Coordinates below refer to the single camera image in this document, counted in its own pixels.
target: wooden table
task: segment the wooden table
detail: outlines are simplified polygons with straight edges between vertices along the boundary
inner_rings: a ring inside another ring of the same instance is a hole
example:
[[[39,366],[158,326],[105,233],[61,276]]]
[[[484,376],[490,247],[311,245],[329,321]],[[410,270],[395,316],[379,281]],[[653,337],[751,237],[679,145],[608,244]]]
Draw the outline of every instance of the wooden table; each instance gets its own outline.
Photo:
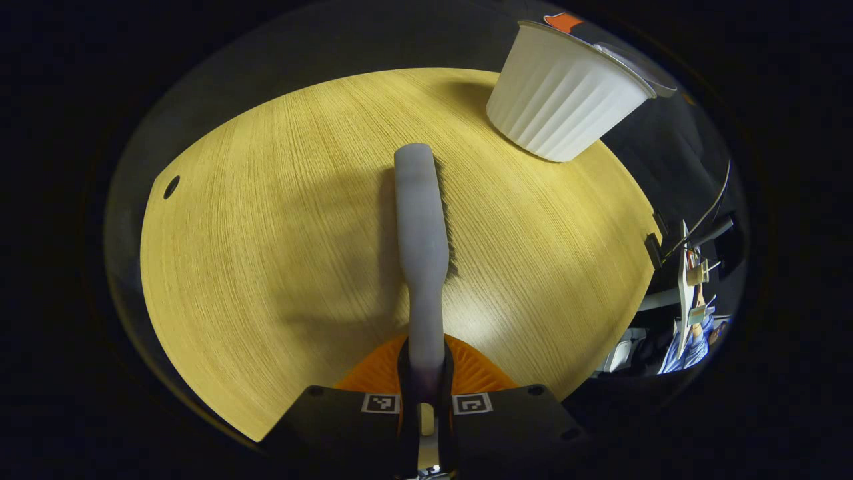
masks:
[[[652,276],[652,207],[601,142],[557,164],[498,133],[485,115],[497,77],[418,68],[314,85],[221,125],[156,179],[148,311],[187,384],[237,430],[262,439],[307,385],[405,331],[392,165],[406,143],[444,166],[460,271],[447,333],[556,395],[623,334]]]

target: hole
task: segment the hole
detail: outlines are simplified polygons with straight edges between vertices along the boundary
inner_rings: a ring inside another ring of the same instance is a hole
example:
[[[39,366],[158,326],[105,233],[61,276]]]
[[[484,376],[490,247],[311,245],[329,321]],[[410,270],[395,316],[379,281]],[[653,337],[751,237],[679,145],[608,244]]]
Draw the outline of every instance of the hole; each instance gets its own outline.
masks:
[[[165,188],[165,192],[163,192],[163,199],[164,200],[171,196],[171,193],[173,191],[175,191],[175,188],[177,187],[177,182],[180,182],[180,181],[181,181],[181,176],[175,175],[175,178],[172,179],[171,182],[169,182],[169,184]]]
[[[569,429],[569,430],[564,431],[560,435],[560,438],[562,438],[563,440],[565,440],[567,442],[571,442],[572,440],[578,438],[580,435],[581,435],[581,431],[573,428],[573,429]]]

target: plastic cup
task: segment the plastic cup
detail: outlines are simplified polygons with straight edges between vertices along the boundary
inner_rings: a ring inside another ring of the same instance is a hole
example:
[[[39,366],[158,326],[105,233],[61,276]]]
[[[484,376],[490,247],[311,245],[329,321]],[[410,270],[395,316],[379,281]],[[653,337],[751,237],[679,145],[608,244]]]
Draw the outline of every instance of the plastic cup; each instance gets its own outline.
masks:
[[[519,25],[486,113],[521,148],[551,161],[572,160],[657,96],[601,49],[550,26]]]

